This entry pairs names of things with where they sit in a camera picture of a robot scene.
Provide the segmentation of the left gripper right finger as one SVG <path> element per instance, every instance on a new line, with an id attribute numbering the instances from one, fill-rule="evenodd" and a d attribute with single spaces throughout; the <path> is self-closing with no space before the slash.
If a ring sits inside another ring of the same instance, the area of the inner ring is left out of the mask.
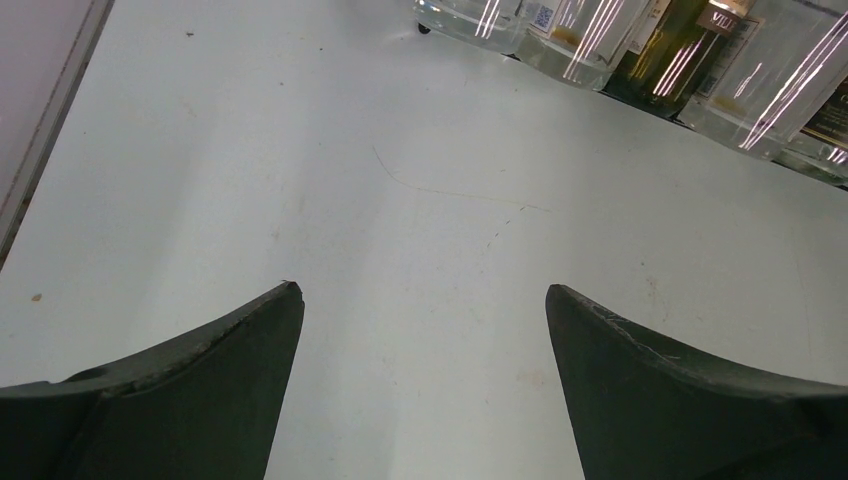
<path id="1" fill-rule="evenodd" d="M 588 479 L 843 479 L 847 390 L 752 368 L 565 285 L 548 328 Z"/>

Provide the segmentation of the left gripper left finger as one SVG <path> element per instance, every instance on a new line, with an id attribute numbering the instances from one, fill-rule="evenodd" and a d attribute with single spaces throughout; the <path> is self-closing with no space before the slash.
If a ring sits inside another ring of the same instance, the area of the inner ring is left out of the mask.
<path id="1" fill-rule="evenodd" d="M 261 479 L 305 304 L 285 282 L 131 356 L 1 391 L 5 479 Z"/>

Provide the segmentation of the tall clear champagne label bottle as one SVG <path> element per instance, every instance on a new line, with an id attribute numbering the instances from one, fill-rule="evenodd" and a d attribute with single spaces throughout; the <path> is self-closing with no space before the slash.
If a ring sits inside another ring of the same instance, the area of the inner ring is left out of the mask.
<path id="1" fill-rule="evenodd" d="M 847 78 L 775 162 L 832 186 L 847 186 Z"/>

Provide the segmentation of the clear bottle brown cork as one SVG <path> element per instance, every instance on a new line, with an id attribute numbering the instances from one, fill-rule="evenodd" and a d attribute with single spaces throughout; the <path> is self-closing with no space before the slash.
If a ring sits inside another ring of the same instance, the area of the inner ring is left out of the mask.
<path id="1" fill-rule="evenodd" d="M 726 147 L 776 158 L 847 78 L 844 1 L 757 1 L 677 118 Z"/>

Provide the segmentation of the dark green wine bottle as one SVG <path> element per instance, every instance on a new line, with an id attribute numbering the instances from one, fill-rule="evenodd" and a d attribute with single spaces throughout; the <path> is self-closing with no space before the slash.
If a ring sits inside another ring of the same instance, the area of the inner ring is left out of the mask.
<path id="1" fill-rule="evenodd" d="M 752 1 L 656 1 L 604 88 L 609 95 L 670 118 L 709 73 Z"/>

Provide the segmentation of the clear bottle cork stopper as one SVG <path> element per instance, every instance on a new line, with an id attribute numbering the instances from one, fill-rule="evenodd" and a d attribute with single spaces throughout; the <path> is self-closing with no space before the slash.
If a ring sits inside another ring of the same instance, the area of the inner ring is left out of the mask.
<path id="1" fill-rule="evenodd" d="M 514 56 L 558 82 L 600 91 L 649 9 L 643 0 L 529 1 Z"/>

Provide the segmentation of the clear bottle white frosted label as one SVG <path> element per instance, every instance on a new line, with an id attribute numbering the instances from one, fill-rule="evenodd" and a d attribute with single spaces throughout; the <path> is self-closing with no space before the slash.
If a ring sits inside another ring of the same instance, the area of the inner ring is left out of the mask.
<path id="1" fill-rule="evenodd" d="M 519 0 L 416 0 L 412 10 L 429 30 L 500 54 L 514 53 L 529 25 Z"/>

